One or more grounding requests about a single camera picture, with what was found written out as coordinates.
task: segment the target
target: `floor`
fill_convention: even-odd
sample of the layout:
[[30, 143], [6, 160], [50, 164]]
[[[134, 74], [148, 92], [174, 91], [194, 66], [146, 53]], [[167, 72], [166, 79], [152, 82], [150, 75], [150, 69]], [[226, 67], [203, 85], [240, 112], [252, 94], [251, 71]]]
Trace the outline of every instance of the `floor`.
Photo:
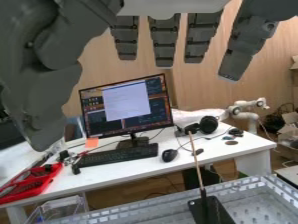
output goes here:
[[[280, 153], [271, 151], [271, 168], [272, 170], [283, 168], [283, 163], [288, 161], [280, 157]], [[232, 160], [222, 161], [214, 164], [216, 172], [224, 181], [235, 177]], [[178, 191], [183, 191], [183, 179], [180, 172], [170, 173], [163, 176], [130, 182], [106, 189], [90, 191], [86, 193], [90, 210], [124, 204], [151, 197], [158, 197]], [[27, 214], [33, 211], [34, 206], [26, 207]], [[7, 224], [5, 210], [0, 210], [0, 223]]]

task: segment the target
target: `gray robot arm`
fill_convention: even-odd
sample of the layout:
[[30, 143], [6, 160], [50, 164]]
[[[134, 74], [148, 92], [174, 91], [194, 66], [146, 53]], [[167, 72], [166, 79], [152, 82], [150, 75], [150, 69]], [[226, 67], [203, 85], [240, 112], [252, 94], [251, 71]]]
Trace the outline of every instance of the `gray robot arm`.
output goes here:
[[[156, 66], [170, 67], [179, 13], [187, 12], [184, 62], [199, 63], [215, 35], [227, 2], [228, 0], [1, 1], [1, 101], [34, 150], [43, 151], [63, 134], [65, 116], [61, 107], [79, 79], [81, 66], [77, 58], [88, 40], [110, 27], [119, 59], [134, 60], [139, 14], [132, 13], [136, 10], [143, 13], [151, 8], [158, 11], [152, 14], [160, 15], [164, 10], [166, 18], [150, 17], [148, 25]], [[252, 55], [273, 34], [277, 21], [295, 16], [296, 10], [296, 0], [243, 0], [219, 68], [220, 77], [239, 80]]]
[[0, 7], [2, 105], [37, 151], [63, 135], [61, 107], [81, 75], [77, 58], [122, 7], [119, 0], [57, 3], [6, 0]]
[[265, 42], [277, 22], [298, 13], [295, 0], [243, 0], [234, 21], [227, 50], [219, 67], [219, 77], [237, 81]]

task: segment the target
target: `wall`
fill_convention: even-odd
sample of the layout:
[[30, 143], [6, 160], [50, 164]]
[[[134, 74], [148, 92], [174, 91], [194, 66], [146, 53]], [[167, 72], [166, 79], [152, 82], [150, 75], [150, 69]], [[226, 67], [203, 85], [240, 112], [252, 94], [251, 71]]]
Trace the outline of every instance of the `wall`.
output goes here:
[[[200, 64], [183, 63], [186, 16], [182, 16], [175, 63], [171, 70], [176, 103], [182, 109], [224, 108], [237, 99], [252, 100], [261, 96], [267, 98], [267, 104], [273, 110], [281, 103], [292, 101], [288, 67], [291, 56], [298, 54], [298, 18], [279, 24], [273, 37], [265, 42], [264, 48], [253, 57], [239, 82], [228, 83], [216, 77], [239, 3], [240, 0], [231, 0], [226, 5], [218, 32]], [[138, 48], [138, 59], [134, 62], [122, 62], [116, 58], [108, 31], [90, 41], [79, 59], [83, 67], [82, 77], [63, 107], [67, 116], [81, 112], [78, 89], [162, 71], [154, 66], [151, 40], [144, 18], [140, 18]]]

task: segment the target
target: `plastic bin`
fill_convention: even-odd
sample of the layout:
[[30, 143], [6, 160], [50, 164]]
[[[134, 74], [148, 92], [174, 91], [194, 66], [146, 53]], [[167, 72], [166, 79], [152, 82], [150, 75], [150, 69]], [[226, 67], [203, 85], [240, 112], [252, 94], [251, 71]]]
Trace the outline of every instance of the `plastic bin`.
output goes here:
[[53, 223], [51, 221], [55, 219], [86, 212], [87, 209], [83, 198], [79, 196], [71, 196], [45, 202], [35, 208], [25, 224]]

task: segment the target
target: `computer monitor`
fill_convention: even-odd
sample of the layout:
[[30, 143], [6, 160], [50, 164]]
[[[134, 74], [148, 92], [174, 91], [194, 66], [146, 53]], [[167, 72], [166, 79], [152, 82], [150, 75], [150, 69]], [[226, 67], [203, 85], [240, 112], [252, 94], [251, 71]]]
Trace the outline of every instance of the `computer monitor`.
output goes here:
[[132, 145], [147, 144], [136, 132], [172, 126], [163, 74], [79, 90], [79, 99], [87, 138], [130, 134]]

